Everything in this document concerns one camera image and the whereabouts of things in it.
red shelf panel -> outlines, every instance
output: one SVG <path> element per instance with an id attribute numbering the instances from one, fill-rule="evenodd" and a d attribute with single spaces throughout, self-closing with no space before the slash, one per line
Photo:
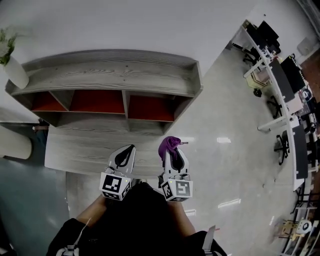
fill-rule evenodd
<path id="1" fill-rule="evenodd" d="M 119 90 L 76 90 L 70 111 L 124 114 L 122 92 Z"/>
<path id="2" fill-rule="evenodd" d="M 166 98 L 131 96 L 129 104 L 129 119 L 173 122 L 173 101 Z"/>
<path id="3" fill-rule="evenodd" d="M 48 91 L 38 92 L 33 100 L 32 111 L 66 111 Z"/>

purple cloth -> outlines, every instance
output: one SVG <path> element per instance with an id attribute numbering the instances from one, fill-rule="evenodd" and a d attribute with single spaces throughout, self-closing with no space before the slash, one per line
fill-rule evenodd
<path id="1" fill-rule="evenodd" d="M 166 159 L 166 151 L 169 150 L 173 153 L 174 157 L 177 158 L 177 153 L 174 149 L 181 143 L 181 139 L 173 136 L 168 136 L 164 138 L 164 140 L 161 142 L 158 153 L 161 157 L 162 162 Z"/>

person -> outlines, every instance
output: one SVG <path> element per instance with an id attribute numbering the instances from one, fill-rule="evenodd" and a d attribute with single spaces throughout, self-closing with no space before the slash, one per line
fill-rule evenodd
<path id="1" fill-rule="evenodd" d="M 100 195 L 76 219 L 66 221 L 46 255 L 61 255 L 78 240 L 80 256 L 200 256 L 205 255 L 206 234 L 196 232 L 181 202 L 167 202 L 148 183 L 139 182 L 123 201 Z M 211 250 L 227 256 L 214 240 Z"/>

forearm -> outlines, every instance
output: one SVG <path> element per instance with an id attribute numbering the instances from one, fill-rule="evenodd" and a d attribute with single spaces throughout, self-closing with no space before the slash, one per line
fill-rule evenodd
<path id="1" fill-rule="evenodd" d="M 88 220 L 91 218 L 90 222 L 88 223 L 88 227 L 91 227 L 102 217 L 106 210 L 106 198 L 100 195 L 76 219 L 81 223 L 87 224 Z"/>
<path id="2" fill-rule="evenodd" d="M 169 211 L 182 237 L 189 237 L 196 233 L 195 227 L 187 217 L 181 202 L 168 202 Z"/>

white marker cube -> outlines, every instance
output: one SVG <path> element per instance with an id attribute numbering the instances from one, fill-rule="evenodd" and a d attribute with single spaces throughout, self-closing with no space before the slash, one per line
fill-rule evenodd
<path id="1" fill-rule="evenodd" d="M 166 201 L 182 202 L 193 195 L 193 182 L 190 180 L 168 178 L 161 188 Z"/>
<path id="2" fill-rule="evenodd" d="M 130 188 L 130 178 L 101 172 L 99 189 L 105 198 L 122 201 Z"/>

